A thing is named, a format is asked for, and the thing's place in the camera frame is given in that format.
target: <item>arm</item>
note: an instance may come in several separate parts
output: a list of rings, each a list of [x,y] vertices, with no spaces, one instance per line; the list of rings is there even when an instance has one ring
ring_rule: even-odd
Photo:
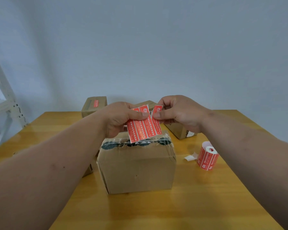
[[[105,137],[145,113],[125,102],[106,106],[58,135],[0,163],[0,229],[49,229]]]
[[[185,96],[160,100],[154,117],[202,132],[250,193],[288,229],[288,143],[213,112]]]

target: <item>hand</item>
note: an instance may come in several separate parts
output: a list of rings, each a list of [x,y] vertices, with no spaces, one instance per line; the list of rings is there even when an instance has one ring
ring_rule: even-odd
[[[104,121],[106,138],[113,138],[124,131],[124,125],[130,119],[145,120],[149,113],[131,110],[136,106],[127,102],[115,102],[107,105],[92,115],[99,115]]]
[[[201,132],[200,124],[211,112],[211,110],[183,95],[163,97],[158,105],[163,105],[164,110],[154,113],[154,118],[165,124],[181,123],[187,130],[194,133]]]

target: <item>left hand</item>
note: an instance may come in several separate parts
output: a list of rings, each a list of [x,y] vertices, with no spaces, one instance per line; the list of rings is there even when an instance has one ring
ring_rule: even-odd
[[[99,115],[105,123],[106,138],[113,138],[124,131],[124,125],[130,119],[145,120],[149,113],[131,110],[136,106],[128,102],[115,102],[109,104],[90,116]]]

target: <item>label roll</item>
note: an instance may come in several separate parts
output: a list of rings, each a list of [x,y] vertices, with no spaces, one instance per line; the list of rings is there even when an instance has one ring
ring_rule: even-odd
[[[212,147],[211,143],[205,141],[200,149],[197,163],[203,170],[212,170],[218,157],[219,154],[214,147]]]

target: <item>right hand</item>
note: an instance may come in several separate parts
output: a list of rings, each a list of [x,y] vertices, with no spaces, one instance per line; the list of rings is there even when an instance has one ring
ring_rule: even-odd
[[[183,95],[163,97],[158,105],[163,105],[163,110],[154,113],[154,118],[165,124],[181,123],[194,133],[200,133],[200,125],[203,119],[212,111],[201,106]]]

